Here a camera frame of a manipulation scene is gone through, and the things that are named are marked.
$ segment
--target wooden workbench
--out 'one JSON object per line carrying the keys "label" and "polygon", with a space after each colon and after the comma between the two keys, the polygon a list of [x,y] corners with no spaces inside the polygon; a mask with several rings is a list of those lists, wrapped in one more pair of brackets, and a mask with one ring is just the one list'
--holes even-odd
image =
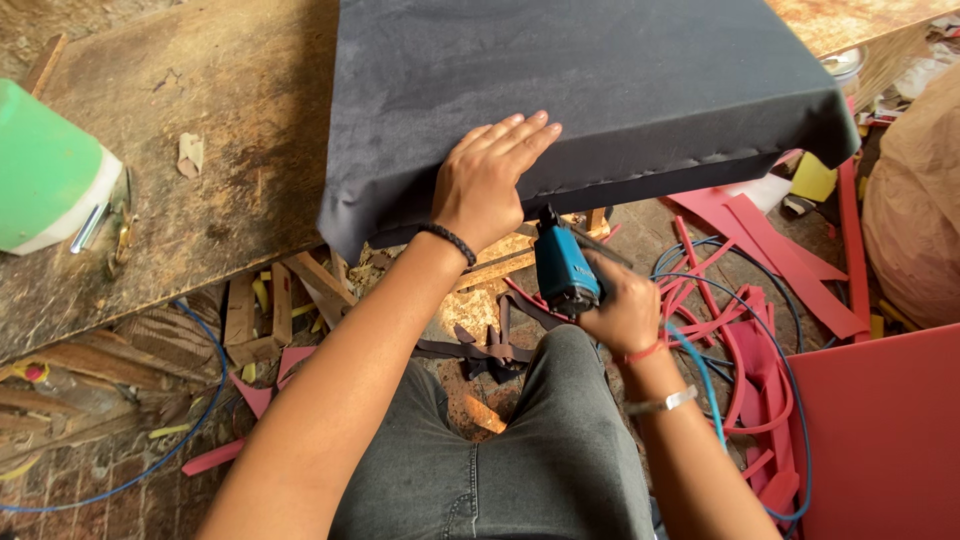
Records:
{"label": "wooden workbench", "polygon": [[[955,0],[769,0],[823,57],[935,18]],[[137,177],[138,238],[118,278],[116,231],[0,254],[0,361],[321,243],[336,43],[334,0],[190,2],[69,43],[42,101]],[[204,172],[175,168],[180,134],[205,140]]]}

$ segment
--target right hand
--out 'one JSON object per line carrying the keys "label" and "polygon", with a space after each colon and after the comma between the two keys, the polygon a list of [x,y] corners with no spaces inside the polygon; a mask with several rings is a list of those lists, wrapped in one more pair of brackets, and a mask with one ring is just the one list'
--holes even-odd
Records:
{"label": "right hand", "polygon": [[433,222],[459,236],[474,254],[519,227],[523,207],[516,182],[562,130],[546,122],[546,110],[526,120],[517,113],[465,135],[437,174]]}
{"label": "right hand", "polygon": [[607,291],[597,309],[577,317],[577,325],[615,355],[642,353],[660,339],[660,290],[594,250],[584,257]]}

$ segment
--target finger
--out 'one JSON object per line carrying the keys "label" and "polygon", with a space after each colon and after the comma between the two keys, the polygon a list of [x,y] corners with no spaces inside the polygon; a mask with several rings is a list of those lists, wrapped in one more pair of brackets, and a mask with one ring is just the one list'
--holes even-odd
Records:
{"label": "finger", "polygon": [[500,120],[496,124],[488,129],[485,133],[478,136],[473,142],[469,145],[470,150],[483,150],[484,148],[490,147],[494,144],[500,137],[506,135],[513,128],[517,126],[520,122],[523,121],[523,114],[519,112],[511,116],[507,116],[503,120]]}
{"label": "finger", "polygon": [[549,126],[523,139],[522,142],[512,148],[510,152],[507,153],[507,156],[512,158],[515,161],[516,166],[519,167],[519,174],[525,173],[527,169],[532,167],[534,161],[540,157],[540,154],[542,154],[548,146],[557,140],[557,137],[560,136],[560,133],[563,130],[564,126],[561,126],[560,124],[550,124]]}
{"label": "finger", "polygon": [[492,127],[493,127],[493,124],[487,124],[486,126],[480,126],[479,128],[473,128],[472,130],[468,131],[467,134],[464,135],[464,138],[460,139],[460,142],[458,142],[457,145],[453,147],[453,150],[450,150],[450,154],[453,154],[454,152],[459,152],[464,148],[467,148],[471,144],[471,142],[477,139],[478,136],[486,133],[487,130]]}
{"label": "finger", "polygon": [[515,146],[523,142],[528,136],[543,129],[546,125],[546,110],[538,110],[533,116],[526,119],[520,125],[516,126],[509,133],[502,136],[491,145],[490,151],[495,156],[502,156],[510,152]]}

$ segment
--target yellow foam scrap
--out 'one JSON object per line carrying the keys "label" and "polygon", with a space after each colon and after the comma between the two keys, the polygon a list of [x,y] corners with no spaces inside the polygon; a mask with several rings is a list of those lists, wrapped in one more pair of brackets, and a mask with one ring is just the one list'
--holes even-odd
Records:
{"label": "yellow foam scrap", "polygon": [[317,314],[317,322],[313,324],[313,328],[310,329],[310,333],[317,333],[321,328],[324,327],[324,316],[320,313]]}
{"label": "yellow foam scrap", "polygon": [[837,184],[837,172],[827,169],[817,157],[807,152],[793,175],[790,193],[811,201],[823,203]]}
{"label": "yellow foam scrap", "polygon": [[290,318],[300,317],[304,313],[309,313],[317,308],[317,305],[314,303],[307,304],[306,306],[300,306],[290,312]]}
{"label": "yellow foam scrap", "polygon": [[870,338],[880,339],[883,337],[883,315],[870,315]]}
{"label": "yellow foam scrap", "polygon": [[157,439],[159,437],[164,437],[171,433],[179,433],[181,431],[187,431],[190,429],[189,424],[180,424],[179,426],[170,426],[167,428],[160,428],[159,430],[153,430],[147,434],[147,438]]}
{"label": "yellow foam scrap", "polygon": [[860,185],[858,185],[858,186],[856,187],[856,200],[857,200],[857,201],[862,201],[863,198],[867,195],[867,182],[868,182],[869,180],[870,180],[870,179],[867,178],[867,177],[865,177],[865,176],[861,176],[861,177],[860,177]]}
{"label": "yellow foam scrap", "polygon": [[246,384],[253,384],[256,380],[256,364],[249,363],[243,366],[243,375],[240,376],[240,379]]}
{"label": "yellow foam scrap", "polygon": [[34,452],[33,454],[28,455],[27,458],[23,461],[23,463],[20,464],[20,466],[0,475],[0,481],[12,480],[23,475],[24,473],[29,471],[31,467],[34,466],[36,461],[40,459],[42,455],[43,455],[43,451]]}
{"label": "yellow foam scrap", "polygon": [[269,313],[270,310],[274,308],[274,305],[270,302],[267,285],[263,284],[263,280],[260,278],[253,280],[253,292],[256,293],[256,301],[260,304],[260,310],[264,314]]}

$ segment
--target leg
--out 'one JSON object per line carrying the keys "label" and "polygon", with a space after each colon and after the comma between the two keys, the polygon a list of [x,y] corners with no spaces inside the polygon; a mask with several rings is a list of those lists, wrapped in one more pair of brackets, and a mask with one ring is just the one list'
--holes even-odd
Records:
{"label": "leg", "polygon": [[330,538],[471,536],[475,457],[475,445],[447,427],[440,383],[410,362],[350,478]]}
{"label": "leg", "polygon": [[636,444],[587,335],[546,335],[503,433],[477,451],[477,534],[652,539]]}

